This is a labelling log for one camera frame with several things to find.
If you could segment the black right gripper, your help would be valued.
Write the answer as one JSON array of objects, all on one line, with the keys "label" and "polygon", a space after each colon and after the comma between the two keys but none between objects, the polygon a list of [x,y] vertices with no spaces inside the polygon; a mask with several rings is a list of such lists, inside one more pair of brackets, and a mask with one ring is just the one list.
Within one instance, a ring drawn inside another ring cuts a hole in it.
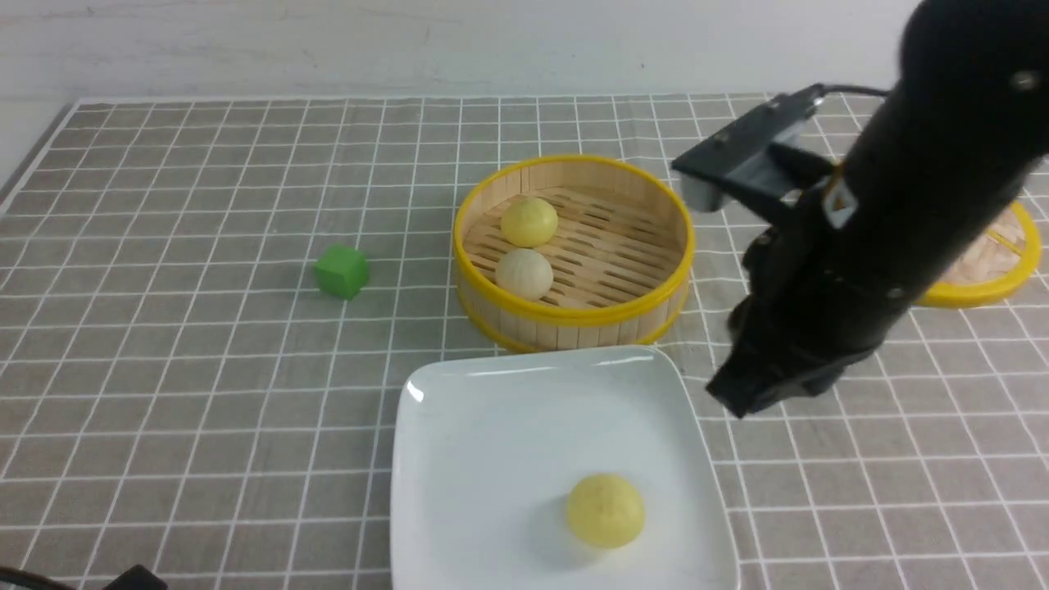
[{"label": "black right gripper", "polygon": [[829,223],[816,188],[747,247],[749,291],[729,317],[729,355],[706,386],[734,417],[828,392],[926,292],[920,258],[891,258],[881,243],[850,237]]}]

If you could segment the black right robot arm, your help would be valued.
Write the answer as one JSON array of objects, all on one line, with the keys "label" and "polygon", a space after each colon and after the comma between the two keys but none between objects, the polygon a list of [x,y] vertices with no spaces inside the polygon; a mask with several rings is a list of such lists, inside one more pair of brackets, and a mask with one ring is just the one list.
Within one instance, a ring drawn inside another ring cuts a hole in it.
[{"label": "black right robot arm", "polygon": [[827,392],[1014,202],[1047,154],[1045,1],[923,1],[900,78],[827,180],[769,224],[707,389],[734,417]]}]

